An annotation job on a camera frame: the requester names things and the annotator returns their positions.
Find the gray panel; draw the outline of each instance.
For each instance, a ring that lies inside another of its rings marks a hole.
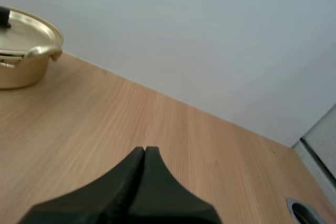
[[[334,106],[304,139],[336,177],[336,106]]]
[[[308,153],[308,151],[301,142],[298,142],[294,146],[294,149],[300,156],[308,171],[311,173],[311,175],[321,187],[325,196],[330,200],[334,208],[336,208],[336,188],[330,183],[328,178],[325,176],[323,171],[320,169],[318,164],[311,157],[311,155]]]

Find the black plastic object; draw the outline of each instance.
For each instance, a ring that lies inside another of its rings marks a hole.
[[[159,148],[135,148],[87,186],[35,205],[19,224],[221,223],[172,176]]]
[[[10,28],[9,21],[10,11],[8,8],[0,6],[0,28]]]
[[[220,223],[210,204],[187,191],[165,166],[159,148],[147,147],[128,223]]]
[[[92,183],[59,198],[35,205],[19,223],[120,223],[138,188],[143,161],[144,150],[137,147],[116,167]]]

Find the black lid knob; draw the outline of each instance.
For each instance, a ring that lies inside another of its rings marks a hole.
[[[10,28],[9,21],[10,11],[8,8],[0,6],[0,28]]]

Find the white wall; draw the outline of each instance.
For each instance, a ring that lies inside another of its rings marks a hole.
[[[336,101],[334,0],[0,0],[65,49],[292,145]]]

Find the wooden table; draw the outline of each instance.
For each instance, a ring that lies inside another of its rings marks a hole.
[[[69,55],[39,84],[0,91],[0,111],[1,224],[149,145],[224,223],[294,223],[288,197],[336,222],[293,149]]]

